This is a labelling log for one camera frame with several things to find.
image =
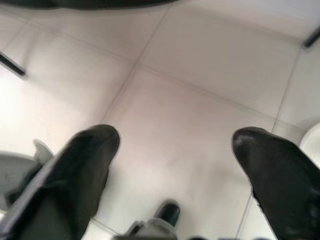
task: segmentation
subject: white surface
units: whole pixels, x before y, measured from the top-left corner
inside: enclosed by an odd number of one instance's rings
[[[195,0],[236,21],[304,40],[320,24],[318,0]]]
[[[19,7],[19,6],[14,6],[6,3],[0,3],[0,9],[14,14],[15,16],[19,16],[21,18],[24,18],[26,20],[29,20],[33,14],[37,11],[33,8],[26,8],[26,7]]]
[[[166,198],[181,204],[180,239],[234,238],[250,187],[231,151],[241,127],[273,119],[139,69],[104,121],[121,134],[96,219],[123,233]]]
[[[0,68],[0,149],[29,155],[34,138],[57,152],[74,133],[99,123],[131,69],[126,60],[32,25],[5,53],[27,68],[28,78]]]
[[[297,53],[296,43],[187,1],[169,11],[143,63],[275,117]]]
[[[111,240],[114,233],[92,220],[81,240]]]
[[[248,211],[244,217],[244,224],[240,229],[237,239],[254,240],[257,238],[268,240],[277,239],[258,206],[257,201],[251,197]]]
[[[300,148],[320,169],[320,123],[304,135]]]
[[[275,123],[273,134],[290,140],[294,144],[300,144],[302,138],[304,137],[306,131],[286,124],[284,122],[277,121]]]
[[[308,130],[320,122],[320,47],[302,50],[289,86],[280,120]]]
[[[37,11],[32,20],[122,57],[135,59],[169,6],[117,11]]]
[[[7,46],[26,20],[0,8],[0,50]]]

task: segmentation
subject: gray object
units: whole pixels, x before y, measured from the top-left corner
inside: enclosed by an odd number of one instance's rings
[[[125,236],[133,238],[148,238],[175,240],[177,239],[175,226],[180,215],[179,204],[172,199],[165,200],[149,221],[136,221],[127,231]]]
[[[52,157],[52,152],[39,140],[33,141],[36,151],[34,157],[12,153],[0,152],[0,210],[8,211],[7,193],[20,187],[28,172],[37,166],[41,168]]]

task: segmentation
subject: tiled floor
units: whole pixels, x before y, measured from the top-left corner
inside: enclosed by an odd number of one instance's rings
[[[32,155],[38,138],[56,153],[77,131],[112,124],[121,146],[96,224],[124,233],[175,198],[181,240],[275,239],[231,137],[259,126],[298,144],[320,122],[320,47],[216,14],[210,1],[0,5],[0,49],[28,72],[23,81],[0,67],[0,150]],[[109,238],[98,225],[84,239]]]

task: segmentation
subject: chair leg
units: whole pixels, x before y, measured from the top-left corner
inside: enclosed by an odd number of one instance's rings
[[[24,76],[26,74],[26,72],[20,66],[18,66],[16,63],[14,63],[5,55],[3,55],[1,52],[0,52],[0,63],[8,67],[10,70],[12,70],[13,72],[15,72],[20,76]]]
[[[320,38],[320,27],[318,27],[303,43],[305,48],[310,48]]]

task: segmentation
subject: black shoe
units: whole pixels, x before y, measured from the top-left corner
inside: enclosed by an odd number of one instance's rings
[[[160,207],[157,209],[154,217],[162,219],[175,227],[180,215],[179,204],[172,199],[165,200]]]
[[[277,239],[320,240],[320,170],[292,142],[262,128],[233,136],[233,152]]]
[[[207,240],[207,239],[202,236],[194,236],[192,238],[189,238],[189,240]]]

